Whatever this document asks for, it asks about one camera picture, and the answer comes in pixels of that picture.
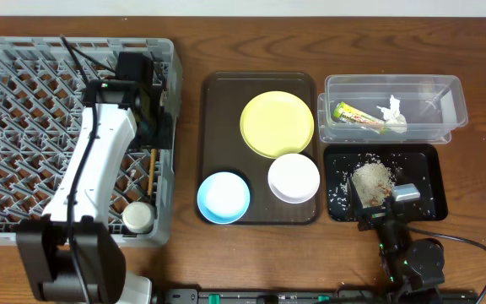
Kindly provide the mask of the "rice leftovers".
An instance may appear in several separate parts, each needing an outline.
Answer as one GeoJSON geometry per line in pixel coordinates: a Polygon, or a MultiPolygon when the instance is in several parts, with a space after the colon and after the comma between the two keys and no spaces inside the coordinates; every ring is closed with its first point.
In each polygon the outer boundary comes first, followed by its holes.
{"type": "Polygon", "coordinates": [[[432,190],[429,170],[424,155],[419,153],[393,154],[329,154],[325,157],[327,200],[331,215],[337,217],[348,213],[348,182],[352,181],[365,207],[379,206],[392,194],[397,186],[396,167],[412,167],[420,173],[414,184],[421,194],[421,200],[430,201],[432,190]]]}

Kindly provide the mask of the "light blue bowl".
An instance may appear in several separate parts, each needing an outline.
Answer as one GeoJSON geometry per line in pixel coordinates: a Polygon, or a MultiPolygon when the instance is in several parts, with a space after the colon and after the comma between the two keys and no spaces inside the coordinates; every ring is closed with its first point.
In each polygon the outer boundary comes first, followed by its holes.
{"type": "Polygon", "coordinates": [[[197,190],[200,214],[217,225],[235,223],[246,213],[250,202],[249,186],[233,172],[216,172],[203,180],[197,190]]]}

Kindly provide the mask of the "white paper napkin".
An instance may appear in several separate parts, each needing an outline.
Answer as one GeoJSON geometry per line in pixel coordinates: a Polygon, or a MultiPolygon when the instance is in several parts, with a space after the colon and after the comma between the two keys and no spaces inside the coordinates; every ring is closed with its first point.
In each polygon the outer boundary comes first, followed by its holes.
{"type": "Polygon", "coordinates": [[[408,130],[408,123],[405,116],[400,112],[400,100],[390,95],[389,107],[377,106],[381,111],[386,126],[395,133],[405,133],[408,130]]]}

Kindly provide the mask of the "wooden chopstick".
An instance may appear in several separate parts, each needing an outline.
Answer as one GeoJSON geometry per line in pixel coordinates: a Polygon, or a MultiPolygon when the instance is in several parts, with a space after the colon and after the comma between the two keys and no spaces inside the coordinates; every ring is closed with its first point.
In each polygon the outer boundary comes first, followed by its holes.
{"type": "Polygon", "coordinates": [[[157,150],[151,149],[150,152],[150,163],[148,171],[148,196],[151,198],[154,189],[154,173],[155,173],[155,163],[156,163],[157,150]]]}

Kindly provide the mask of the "white cup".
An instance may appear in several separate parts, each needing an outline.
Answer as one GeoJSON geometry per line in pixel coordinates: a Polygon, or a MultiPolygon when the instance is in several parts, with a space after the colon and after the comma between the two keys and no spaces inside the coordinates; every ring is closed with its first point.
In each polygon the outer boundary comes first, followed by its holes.
{"type": "Polygon", "coordinates": [[[126,228],[136,234],[149,233],[154,226],[154,208],[144,202],[130,203],[122,212],[126,228]]]}

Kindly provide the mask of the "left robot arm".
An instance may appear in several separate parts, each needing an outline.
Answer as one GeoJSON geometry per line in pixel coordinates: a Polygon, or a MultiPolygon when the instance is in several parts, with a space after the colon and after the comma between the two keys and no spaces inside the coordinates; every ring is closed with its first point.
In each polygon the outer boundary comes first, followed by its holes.
{"type": "Polygon", "coordinates": [[[40,301],[152,303],[152,281],[127,269],[108,229],[111,196],[127,151],[150,158],[143,201],[122,213],[125,228],[155,246],[170,236],[174,115],[162,104],[165,77],[151,56],[121,52],[108,79],[85,85],[78,142],[61,184],[38,220],[22,220],[16,243],[40,301]]]}

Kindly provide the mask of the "green orange snack wrapper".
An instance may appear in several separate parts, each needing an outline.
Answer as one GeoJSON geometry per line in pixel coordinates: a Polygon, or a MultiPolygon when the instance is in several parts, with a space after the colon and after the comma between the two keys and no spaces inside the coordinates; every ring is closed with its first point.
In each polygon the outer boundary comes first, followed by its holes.
{"type": "Polygon", "coordinates": [[[335,107],[332,116],[342,122],[359,124],[361,128],[373,130],[376,133],[384,133],[386,131],[386,123],[383,120],[373,117],[343,101],[335,107]]]}

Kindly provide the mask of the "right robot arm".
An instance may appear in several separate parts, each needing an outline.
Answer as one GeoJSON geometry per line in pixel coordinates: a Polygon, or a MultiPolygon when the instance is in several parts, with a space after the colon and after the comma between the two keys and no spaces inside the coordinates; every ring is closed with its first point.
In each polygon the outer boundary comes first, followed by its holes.
{"type": "Polygon", "coordinates": [[[360,231],[374,230],[379,238],[381,265],[391,286],[386,303],[440,303],[438,285],[445,282],[444,248],[434,238],[413,240],[404,219],[405,206],[421,198],[412,183],[394,186],[381,206],[365,207],[348,177],[348,196],[360,231]]]}

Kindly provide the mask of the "white bowl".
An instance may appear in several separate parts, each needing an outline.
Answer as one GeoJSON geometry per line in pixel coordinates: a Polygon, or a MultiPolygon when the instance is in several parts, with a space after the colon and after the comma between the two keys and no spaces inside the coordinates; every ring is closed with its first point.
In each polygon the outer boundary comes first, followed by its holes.
{"type": "Polygon", "coordinates": [[[302,204],[313,198],[320,186],[316,164],[301,154],[286,154],[270,166],[267,182],[272,193],[288,204],[302,204]]]}

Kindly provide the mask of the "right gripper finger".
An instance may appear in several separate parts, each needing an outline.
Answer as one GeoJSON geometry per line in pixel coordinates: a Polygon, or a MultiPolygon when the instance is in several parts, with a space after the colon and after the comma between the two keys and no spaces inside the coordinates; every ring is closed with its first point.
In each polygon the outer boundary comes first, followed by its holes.
{"type": "Polygon", "coordinates": [[[396,167],[394,170],[394,175],[396,178],[396,184],[398,186],[411,183],[416,184],[420,179],[419,171],[413,169],[412,167],[396,167]]]}
{"type": "Polygon", "coordinates": [[[352,181],[348,182],[348,195],[351,208],[353,211],[362,211],[364,206],[360,200],[357,189],[352,181]]]}

